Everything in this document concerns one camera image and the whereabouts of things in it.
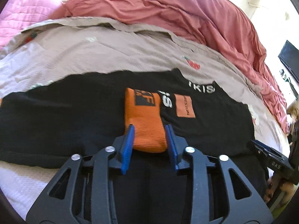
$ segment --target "orange sock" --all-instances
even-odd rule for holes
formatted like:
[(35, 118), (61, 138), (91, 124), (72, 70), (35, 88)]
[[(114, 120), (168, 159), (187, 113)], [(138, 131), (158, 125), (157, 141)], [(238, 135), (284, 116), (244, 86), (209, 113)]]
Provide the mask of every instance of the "orange sock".
[(160, 96), (127, 88), (125, 94), (125, 126), (135, 127), (134, 149), (164, 152), (167, 149), (165, 130), (160, 117)]

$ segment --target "orange label patch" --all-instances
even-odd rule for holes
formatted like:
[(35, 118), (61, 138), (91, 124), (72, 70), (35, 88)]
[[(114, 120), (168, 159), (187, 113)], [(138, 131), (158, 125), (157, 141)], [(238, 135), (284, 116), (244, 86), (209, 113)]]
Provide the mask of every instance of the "orange label patch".
[(190, 96), (175, 94), (175, 100), (178, 117), (195, 118)]

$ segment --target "white wall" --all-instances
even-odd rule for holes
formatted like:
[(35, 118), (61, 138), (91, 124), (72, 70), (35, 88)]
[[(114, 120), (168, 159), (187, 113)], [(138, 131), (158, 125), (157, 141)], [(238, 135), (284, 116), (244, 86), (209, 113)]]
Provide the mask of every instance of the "white wall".
[(255, 11), (258, 8), (260, 0), (243, 0), (239, 7), (243, 10), (243, 12), (247, 15), (248, 18), (252, 18), (255, 14)]
[[(259, 39), (267, 50), (265, 63), (269, 67), (288, 105), (295, 99), (288, 83), (284, 82), (279, 70), (284, 69), (278, 58), (286, 40), (299, 49), (299, 15), (290, 0), (260, 0), (261, 8), (257, 8), (251, 21), (258, 33)], [(299, 85), (291, 77), (291, 81), (299, 93)]]

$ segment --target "beige bedsheet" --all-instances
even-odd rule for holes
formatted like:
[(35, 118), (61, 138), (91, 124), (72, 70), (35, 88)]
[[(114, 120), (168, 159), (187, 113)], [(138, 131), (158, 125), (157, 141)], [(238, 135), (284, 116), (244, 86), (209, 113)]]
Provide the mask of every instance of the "beige bedsheet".
[[(33, 32), (38, 36), (22, 45)], [(184, 57), (200, 69), (192, 68)], [(215, 80), (231, 98), (248, 104), (256, 139), (289, 155), (287, 138), (263, 104), (256, 85), (218, 52), (152, 25), (125, 25), (109, 18), (66, 18), (32, 25), (0, 52), (0, 98), (70, 74), (173, 68), (197, 84)], [(0, 187), (25, 219), (55, 172), (0, 161)]]

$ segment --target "blue gripper pad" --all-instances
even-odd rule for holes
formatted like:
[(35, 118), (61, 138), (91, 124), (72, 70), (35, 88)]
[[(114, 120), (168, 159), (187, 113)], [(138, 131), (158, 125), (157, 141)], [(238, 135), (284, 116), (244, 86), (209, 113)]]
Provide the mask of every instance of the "blue gripper pad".
[(170, 164), (174, 167), (175, 171), (178, 171), (178, 153), (175, 147), (173, 136), (173, 128), (171, 125), (165, 126), (165, 135), (166, 135), (166, 142), (167, 142), (167, 150), (170, 159)]
[(129, 169), (131, 155), (133, 151), (133, 144), (135, 138), (135, 127), (134, 125), (129, 125), (123, 144), (120, 150), (121, 154), (121, 173), (126, 174)]

